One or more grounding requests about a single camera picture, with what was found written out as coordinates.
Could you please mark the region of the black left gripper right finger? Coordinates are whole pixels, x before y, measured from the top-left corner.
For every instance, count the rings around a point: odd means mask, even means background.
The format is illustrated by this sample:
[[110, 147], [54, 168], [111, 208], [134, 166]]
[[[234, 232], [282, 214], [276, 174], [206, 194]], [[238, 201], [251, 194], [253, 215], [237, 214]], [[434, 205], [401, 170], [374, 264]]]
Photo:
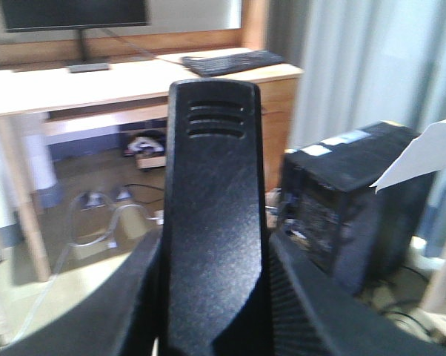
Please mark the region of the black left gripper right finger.
[[285, 233], [269, 251], [276, 355], [446, 355], [339, 288]]

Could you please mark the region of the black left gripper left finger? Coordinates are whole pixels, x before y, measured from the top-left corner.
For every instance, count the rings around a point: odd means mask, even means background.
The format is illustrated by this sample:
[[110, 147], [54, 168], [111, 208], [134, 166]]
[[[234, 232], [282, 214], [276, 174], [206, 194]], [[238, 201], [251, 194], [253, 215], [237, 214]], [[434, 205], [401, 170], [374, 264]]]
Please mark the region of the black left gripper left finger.
[[162, 232], [145, 234], [89, 297], [0, 355], [151, 355], [158, 334]]

